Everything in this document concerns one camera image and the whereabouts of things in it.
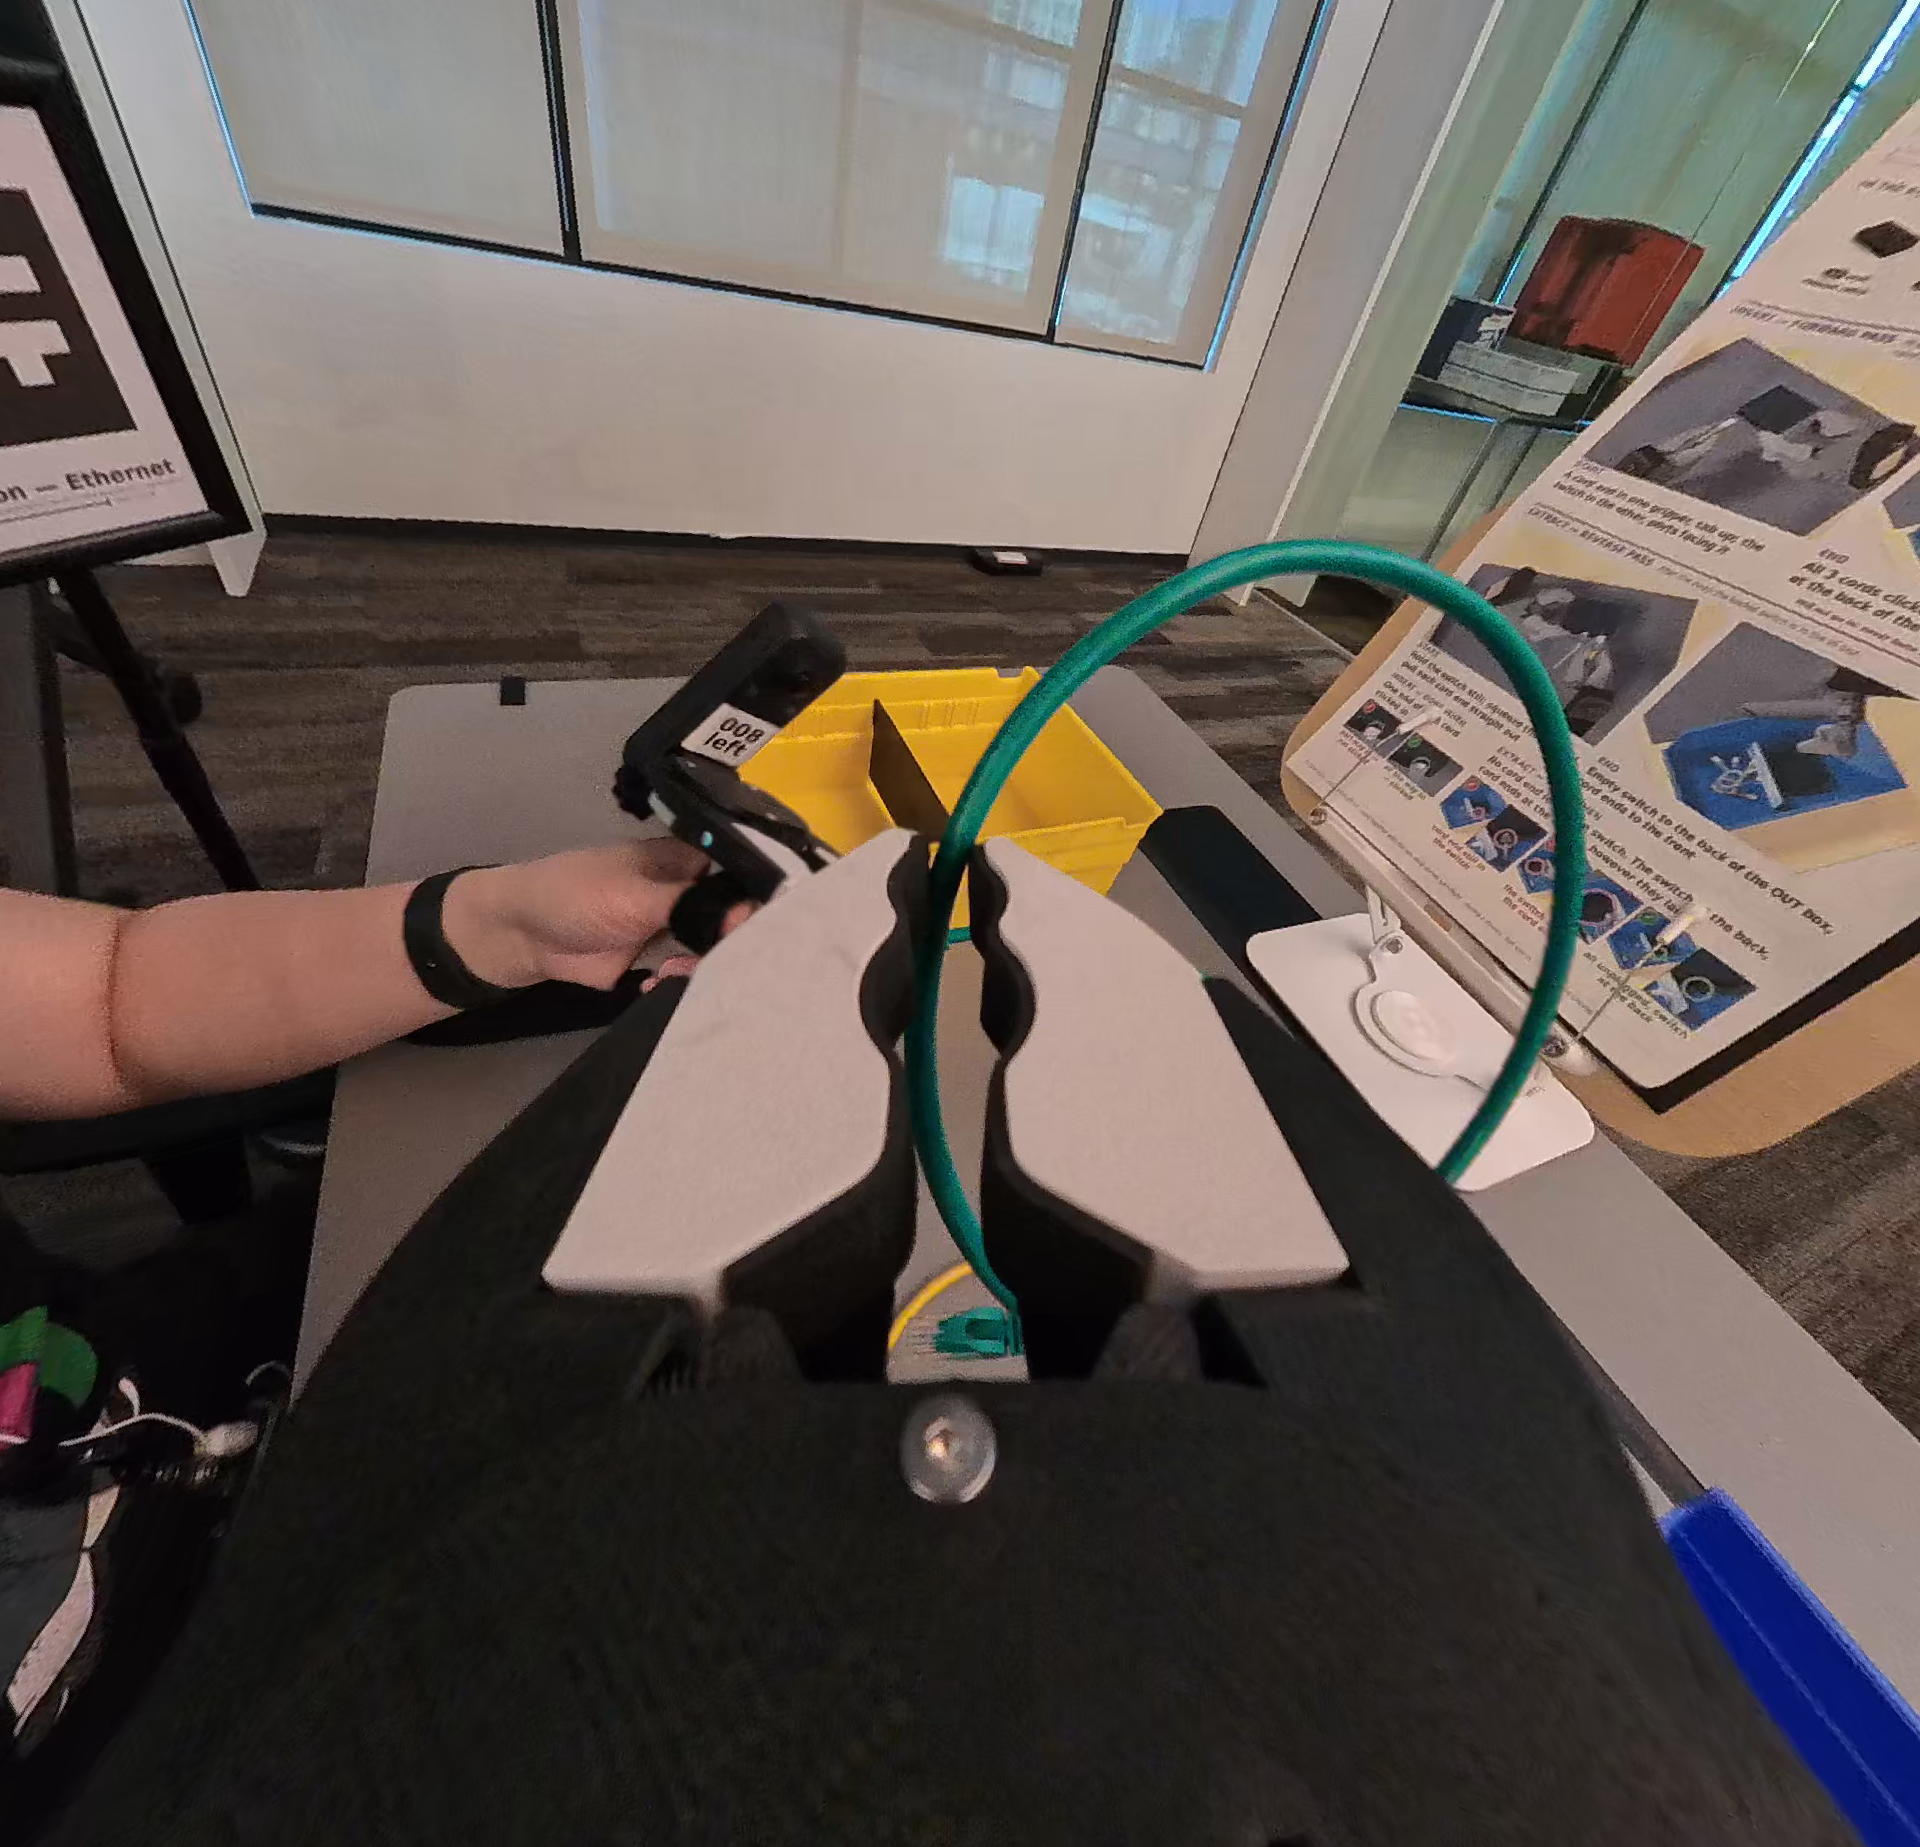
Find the blue plastic bin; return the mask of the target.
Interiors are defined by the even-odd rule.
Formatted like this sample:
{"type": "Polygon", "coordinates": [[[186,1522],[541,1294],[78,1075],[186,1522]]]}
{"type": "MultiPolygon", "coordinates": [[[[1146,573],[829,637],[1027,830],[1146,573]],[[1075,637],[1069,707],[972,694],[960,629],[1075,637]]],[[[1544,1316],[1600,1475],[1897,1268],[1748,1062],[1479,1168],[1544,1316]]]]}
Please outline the blue plastic bin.
{"type": "Polygon", "coordinates": [[[1658,1534],[1741,1680],[1864,1845],[1916,1845],[1916,1711],[1758,1525],[1706,1492],[1658,1534]]]}

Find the wooden instruction board with stand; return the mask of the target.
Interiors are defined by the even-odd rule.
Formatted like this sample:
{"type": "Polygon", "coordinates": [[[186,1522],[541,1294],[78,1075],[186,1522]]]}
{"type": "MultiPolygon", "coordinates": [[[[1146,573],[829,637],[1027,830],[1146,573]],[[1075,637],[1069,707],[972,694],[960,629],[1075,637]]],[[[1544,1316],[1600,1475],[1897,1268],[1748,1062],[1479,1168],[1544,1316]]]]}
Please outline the wooden instruction board with stand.
{"type": "Polygon", "coordinates": [[[1247,946],[1421,1157],[1507,1057],[1559,903],[1551,1057],[1476,1157],[1786,1143],[1916,1064],[1916,109],[1457,551],[1574,735],[1404,601],[1285,741],[1367,913],[1247,946]]]}

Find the person's left hand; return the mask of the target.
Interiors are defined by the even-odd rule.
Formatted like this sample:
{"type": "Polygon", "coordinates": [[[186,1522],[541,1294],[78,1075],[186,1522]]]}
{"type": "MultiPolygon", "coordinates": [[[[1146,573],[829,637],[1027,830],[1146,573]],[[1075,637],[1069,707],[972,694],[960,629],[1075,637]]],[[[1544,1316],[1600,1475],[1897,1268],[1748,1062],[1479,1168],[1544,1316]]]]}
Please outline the person's left hand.
{"type": "Polygon", "coordinates": [[[453,957],[487,985],[609,991],[710,870],[676,837],[627,837],[464,870],[445,887],[439,925],[453,957]]]}

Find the large window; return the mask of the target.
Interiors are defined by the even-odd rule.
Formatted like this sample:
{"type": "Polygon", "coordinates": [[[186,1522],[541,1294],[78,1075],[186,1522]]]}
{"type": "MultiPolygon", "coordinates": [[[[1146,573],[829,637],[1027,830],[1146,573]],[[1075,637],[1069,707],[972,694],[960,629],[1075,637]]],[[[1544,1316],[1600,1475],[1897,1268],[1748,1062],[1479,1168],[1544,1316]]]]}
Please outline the large window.
{"type": "Polygon", "coordinates": [[[1333,0],[186,0],[274,217],[1205,367],[1333,0]]]}

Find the black framed marker sign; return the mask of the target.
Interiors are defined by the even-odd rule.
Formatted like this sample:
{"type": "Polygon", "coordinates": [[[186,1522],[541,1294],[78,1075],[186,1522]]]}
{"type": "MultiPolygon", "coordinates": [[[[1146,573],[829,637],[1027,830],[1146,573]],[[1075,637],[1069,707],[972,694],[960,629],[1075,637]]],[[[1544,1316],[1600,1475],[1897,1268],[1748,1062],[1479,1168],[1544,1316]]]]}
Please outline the black framed marker sign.
{"type": "Polygon", "coordinates": [[[177,681],[102,584],[198,547],[252,577],[260,519],[211,408],[76,90],[4,61],[4,862],[31,891],[78,891],[58,616],[214,881],[260,883],[170,707],[177,681]]]}

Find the yellow plastic bin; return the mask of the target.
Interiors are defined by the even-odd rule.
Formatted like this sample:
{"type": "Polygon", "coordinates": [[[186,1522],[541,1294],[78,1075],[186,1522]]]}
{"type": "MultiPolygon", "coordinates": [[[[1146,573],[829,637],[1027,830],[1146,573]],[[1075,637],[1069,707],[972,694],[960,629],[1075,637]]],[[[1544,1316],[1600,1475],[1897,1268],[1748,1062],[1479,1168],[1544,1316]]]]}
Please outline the yellow plastic bin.
{"type": "MultiPolygon", "coordinates": [[[[972,765],[1035,682],[1035,671],[848,672],[743,780],[832,851],[897,826],[940,837],[972,765]]],[[[996,795],[984,837],[1009,837],[1109,893],[1157,816],[1126,763],[1058,708],[996,795]]]]}

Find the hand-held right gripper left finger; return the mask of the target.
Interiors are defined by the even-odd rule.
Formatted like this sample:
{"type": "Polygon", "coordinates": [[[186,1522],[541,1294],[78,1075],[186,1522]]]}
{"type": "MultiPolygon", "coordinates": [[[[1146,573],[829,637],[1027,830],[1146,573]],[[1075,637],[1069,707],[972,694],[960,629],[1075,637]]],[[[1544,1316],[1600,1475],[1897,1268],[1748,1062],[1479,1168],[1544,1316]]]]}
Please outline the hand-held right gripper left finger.
{"type": "Polygon", "coordinates": [[[809,1234],[867,1250],[826,1265],[840,1304],[894,1287],[918,1225],[901,1033],[922,879],[922,836],[890,829],[718,941],[548,1250],[548,1290],[718,1314],[809,1234]]]}

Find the red box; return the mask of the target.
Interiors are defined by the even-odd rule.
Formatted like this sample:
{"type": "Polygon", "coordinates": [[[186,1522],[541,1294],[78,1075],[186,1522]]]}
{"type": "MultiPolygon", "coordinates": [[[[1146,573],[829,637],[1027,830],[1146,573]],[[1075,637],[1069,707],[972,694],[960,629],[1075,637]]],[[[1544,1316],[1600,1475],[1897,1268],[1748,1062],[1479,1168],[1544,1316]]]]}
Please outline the red box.
{"type": "Polygon", "coordinates": [[[1518,289],[1507,336],[1631,369],[1699,261],[1702,245],[1666,227],[1566,215],[1518,289]]]}

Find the colourful printed clothing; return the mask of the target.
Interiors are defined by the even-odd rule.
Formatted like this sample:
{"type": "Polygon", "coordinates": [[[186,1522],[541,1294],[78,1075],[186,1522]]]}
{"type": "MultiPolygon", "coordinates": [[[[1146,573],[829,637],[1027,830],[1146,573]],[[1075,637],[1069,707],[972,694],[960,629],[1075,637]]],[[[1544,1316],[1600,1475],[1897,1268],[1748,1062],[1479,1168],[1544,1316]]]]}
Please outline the colourful printed clothing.
{"type": "Polygon", "coordinates": [[[314,1214],[87,1268],[4,1219],[4,1830],[156,1680],[293,1367],[314,1214]]]}

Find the black wristband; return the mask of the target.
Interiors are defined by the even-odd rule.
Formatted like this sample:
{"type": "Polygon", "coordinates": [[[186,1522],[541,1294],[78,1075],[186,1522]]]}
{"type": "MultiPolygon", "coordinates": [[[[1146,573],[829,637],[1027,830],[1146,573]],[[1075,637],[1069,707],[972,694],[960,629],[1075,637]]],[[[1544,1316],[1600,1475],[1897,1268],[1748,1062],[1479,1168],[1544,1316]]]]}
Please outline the black wristband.
{"type": "Polygon", "coordinates": [[[454,868],[411,883],[401,903],[401,951],[426,995],[453,1012],[487,1011],[518,991],[490,984],[468,969],[464,957],[445,938],[445,897],[454,881],[480,868],[454,868]]]}

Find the person's left forearm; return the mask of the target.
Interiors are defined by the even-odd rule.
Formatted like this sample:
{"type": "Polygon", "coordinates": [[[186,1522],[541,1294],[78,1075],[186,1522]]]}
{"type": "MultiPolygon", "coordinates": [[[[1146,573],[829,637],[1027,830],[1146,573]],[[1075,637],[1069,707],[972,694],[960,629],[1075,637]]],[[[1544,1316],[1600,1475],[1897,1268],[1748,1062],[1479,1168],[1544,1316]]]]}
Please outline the person's left forearm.
{"type": "Polygon", "coordinates": [[[409,891],[126,911],[4,891],[4,1118],[122,1114],[330,1068],[445,1018],[409,891]]]}

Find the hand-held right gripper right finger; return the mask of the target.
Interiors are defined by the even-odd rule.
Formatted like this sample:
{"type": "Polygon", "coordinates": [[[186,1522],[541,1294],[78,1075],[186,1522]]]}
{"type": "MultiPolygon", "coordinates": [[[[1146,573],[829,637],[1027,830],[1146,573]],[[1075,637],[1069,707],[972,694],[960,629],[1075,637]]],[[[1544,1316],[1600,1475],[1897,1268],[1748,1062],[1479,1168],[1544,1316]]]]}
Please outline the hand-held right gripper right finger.
{"type": "Polygon", "coordinates": [[[1009,837],[972,851],[986,1257],[1018,1306],[1183,1306],[1348,1257],[1215,1000],[1153,926],[1009,837]]]}

